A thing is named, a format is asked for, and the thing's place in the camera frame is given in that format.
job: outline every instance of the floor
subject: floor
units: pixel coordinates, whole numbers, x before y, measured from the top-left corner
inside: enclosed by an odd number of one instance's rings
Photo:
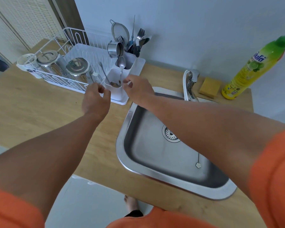
[[[0,154],[6,151],[0,147]],[[120,192],[73,175],[61,189],[46,228],[104,228],[127,214]],[[143,214],[153,206],[139,202]]]

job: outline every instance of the stainless steel sink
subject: stainless steel sink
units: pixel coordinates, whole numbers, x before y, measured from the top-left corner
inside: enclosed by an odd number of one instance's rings
[[[183,93],[153,89],[159,96],[184,99]],[[181,142],[153,113],[135,103],[117,137],[116,153],[123,166],[132,172],[209,199],[225,199],[236,190],[236,185],[216,165]]]

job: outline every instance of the green bottle cap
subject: green bottle cap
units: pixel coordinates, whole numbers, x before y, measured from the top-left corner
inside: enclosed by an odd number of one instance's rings
[[[274,43],[279,47],[285,47],[285,36],[279,37]]]

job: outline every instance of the forearm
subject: forearm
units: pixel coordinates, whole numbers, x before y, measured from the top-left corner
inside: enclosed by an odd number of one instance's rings
[[[155,95],[142,101],[185,144],[200,152],[249,196],[249,171],[285,124],[230,106]]]
[[[84,115],[0,155],[0,189],[34,204],[46,218],[100,121]]]

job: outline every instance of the sponge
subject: sponge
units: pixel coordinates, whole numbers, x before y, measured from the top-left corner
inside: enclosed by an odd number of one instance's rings
[[[219,80],[206,77],[198,92],[210,98],[214,98],[221,86],[221,83],[222,82]]]

